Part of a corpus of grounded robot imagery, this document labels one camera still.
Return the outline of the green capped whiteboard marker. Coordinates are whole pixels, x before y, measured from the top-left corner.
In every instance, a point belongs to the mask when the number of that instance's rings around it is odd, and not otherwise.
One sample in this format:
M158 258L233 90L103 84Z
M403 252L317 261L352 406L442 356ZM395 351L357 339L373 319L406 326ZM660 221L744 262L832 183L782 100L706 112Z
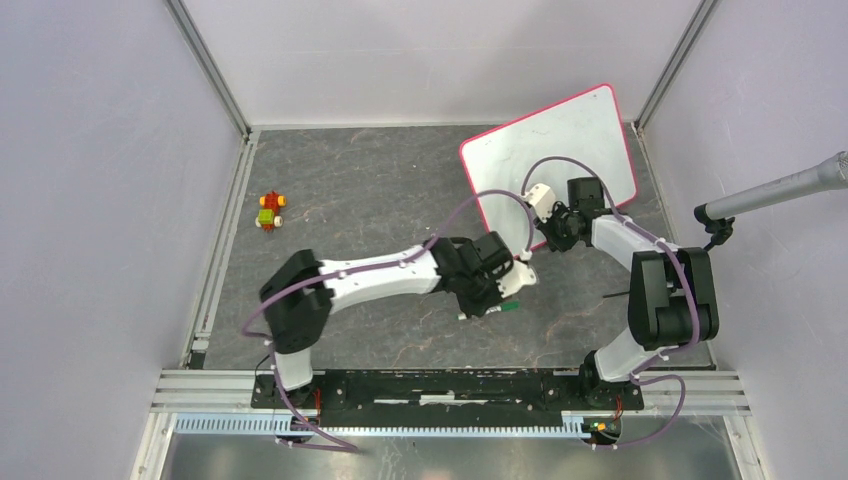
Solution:
M489 314L494 314L494 313L509 312L509 311L517 310L519 308L520 308L520 303L518 301L505 302L505 303L502 303L502 304L499 304L499 305L496 305L496 306L493 306L493 307L486 309L485 312L483 313L483 316L489 315ZM457 319L459 321L463 321L463 320L469 319L469 316L465 313L459 313L457 315Z

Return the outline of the pink framed whiteboard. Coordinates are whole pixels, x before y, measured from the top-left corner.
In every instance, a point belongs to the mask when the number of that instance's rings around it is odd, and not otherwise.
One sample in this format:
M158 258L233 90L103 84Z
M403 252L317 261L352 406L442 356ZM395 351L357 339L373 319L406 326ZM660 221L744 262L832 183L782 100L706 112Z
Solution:
M519 195L541 182L563 201L567 181L588 173L562 161L531 169L550 156L569 157L592 169L618 207L639 193L616 93L607 83L478 134L459 147L474 193L504 190Z

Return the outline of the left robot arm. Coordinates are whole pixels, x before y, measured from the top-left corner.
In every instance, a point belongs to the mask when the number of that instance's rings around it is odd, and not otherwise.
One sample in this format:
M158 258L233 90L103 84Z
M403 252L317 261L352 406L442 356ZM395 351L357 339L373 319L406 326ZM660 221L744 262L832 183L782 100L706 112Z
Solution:
M321 260L300 250L261 287L260 313L273 348L275 392L290 407L314 394L311 348L329 317L398 295L454 295L461 313L481 317L537 283L527 252L513 256L501 236L434 237L407 250L359 260Z

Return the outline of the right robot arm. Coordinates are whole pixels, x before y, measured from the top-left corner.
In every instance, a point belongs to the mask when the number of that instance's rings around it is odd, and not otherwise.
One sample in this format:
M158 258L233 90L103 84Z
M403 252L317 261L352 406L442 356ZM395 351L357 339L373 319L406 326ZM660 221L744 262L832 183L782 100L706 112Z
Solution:
M608 205L600 179L576 178L567 186L565 201L542 183L525 195L549 249L565 252L582 242L630 274L625 330L589 353L579 370L580 400L602 408L656 360L716 337L712 265L705 249L669 243Z

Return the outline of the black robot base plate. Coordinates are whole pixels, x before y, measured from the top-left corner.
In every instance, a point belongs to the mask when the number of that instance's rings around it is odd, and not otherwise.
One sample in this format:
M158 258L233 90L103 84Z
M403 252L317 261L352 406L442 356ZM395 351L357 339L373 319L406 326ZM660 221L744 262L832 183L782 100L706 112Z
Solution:
M632 383L572 369L332 369L285 394L259 374L251 406L313 411L325 428L554 427L564 412L641 410L644 400Z

